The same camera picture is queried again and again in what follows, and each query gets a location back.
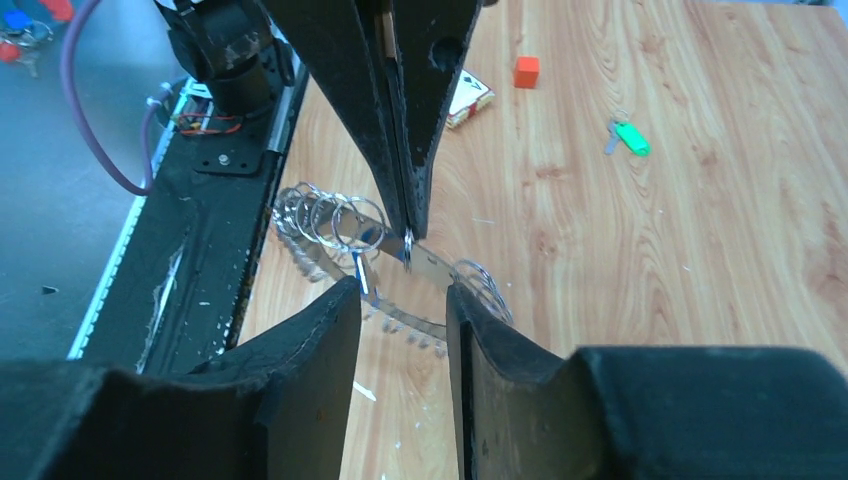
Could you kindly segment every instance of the blue object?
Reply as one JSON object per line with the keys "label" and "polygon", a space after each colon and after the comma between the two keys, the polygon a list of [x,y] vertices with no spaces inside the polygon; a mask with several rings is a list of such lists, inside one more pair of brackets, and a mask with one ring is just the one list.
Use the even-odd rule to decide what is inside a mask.
{"label": "blue object", "polygon": [[9,10],[3,13],[3,20],[9,30],[26,30],[32,27],[32,18],[23,10]]}

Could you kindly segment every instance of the wooden table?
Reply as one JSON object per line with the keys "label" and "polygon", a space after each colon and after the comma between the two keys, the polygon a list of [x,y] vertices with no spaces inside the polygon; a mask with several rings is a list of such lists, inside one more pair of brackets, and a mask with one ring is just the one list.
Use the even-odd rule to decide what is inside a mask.
{"label": "wooden table", "polygon": [[[535,90],[511,86],[541,59]],[[466,67],[497,98],[436,159],[430,232],[500,283],[517,328],[580,344],[788,344],[848,371],[848,35],[825,8],[683,0],[502,0]],[[603,154],[631,112],[645,159]],[[283,177],[378,199],[311,85]],[[383,286],[444,317],[444,296],[377,262]],[[269,235],[242,333],[312,301]],[[344,479],[456,478],[446,359],[365,321]]]}

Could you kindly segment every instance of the purple cable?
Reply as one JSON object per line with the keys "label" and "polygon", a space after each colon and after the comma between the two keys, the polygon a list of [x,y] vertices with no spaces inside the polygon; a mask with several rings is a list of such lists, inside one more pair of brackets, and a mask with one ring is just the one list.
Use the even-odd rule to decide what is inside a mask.
{"label": "purple cable", "polygon": [[88,120],[85,118],[85,113],[82,111],[82,105],[80,105],[79,96],[77,95],[76,81],[74,81],[74,57],[76,55],[77,43],[79,42],[83,27],[85,27],[86,22],[91,17],[91,13],[99,4],[100,0],[87,0],[80,7],[77,15],[68,26],[68,31],[65,34],[65,43],[62,45],[62,60],[59,67],[62,76],[62,90],[65,92],[65,99],[71,106],[74,123],[76,123],[83,140],[85,140],[85,143],[91,149],[97,161],[100,162],[100,165],[103,166],[103,169],[106,170],[106,173],[128,192],[134,195],[144,196],[149,194],[153,188],[153,165],[151,164],[149,153],[150,147],[148,146],[145,135],[158,105],[155,102],[151,102],[144,115],[144,123],[142,124],[142,143],[146,155],[144,160],[144,183],[142,186],[138,186],[121,173],[112,159],[109,158],[109,155],[103,150],[103,146],[97,141],[97,137],[94,136],[94,132],[91,130],[91,125],[88,124]]}

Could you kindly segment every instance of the purple hose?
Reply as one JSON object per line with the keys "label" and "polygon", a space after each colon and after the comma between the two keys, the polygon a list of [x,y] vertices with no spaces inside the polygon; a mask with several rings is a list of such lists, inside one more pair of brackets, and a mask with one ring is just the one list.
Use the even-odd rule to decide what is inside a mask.
{"label": "purple hose", "polygon": [[[103,166],[103,169],[106,170],[106,173],[128,192],[134,195],[144,196],[149,194],[153,188],[153,166],[151,165],[150,147],[148,146],[146,133],[158,105],[151,103],[147,112],[144,114],[144,123],[142,124],[142,144],[144,145],[145,152],[144,183],[142,186],[138,186],[121,173],[112,159],[109,158],[109,155],[103,150],[103,146],[97,141],[97,137],[94,136],[94,132],[91,130],[91,125],[88,124],[88,120],[85,118],[85,113],[82,111],[82,105],[80,105],[79,96],[77,95],[76,82],[74,81],[76,47],[83,27],[85,27],[86,22],[91,17],[91,13],[99,4],[100,0],[87,0],[80,7],[77,15],[68,26],[68,31],[65,34],[65,43],[62,45],[62,60],[59,67],[62,76],[62,90],[65,92],[65,99],[67,99],[71,106],[74,123],[76,123],[83,140],[88,144],[88,148],[91,149],[91,152],[97,158],[97,161],[100,162],[100,165]],[[167,98],[165,96],[169,93],[165,90],[161,95],[163,98]]]}

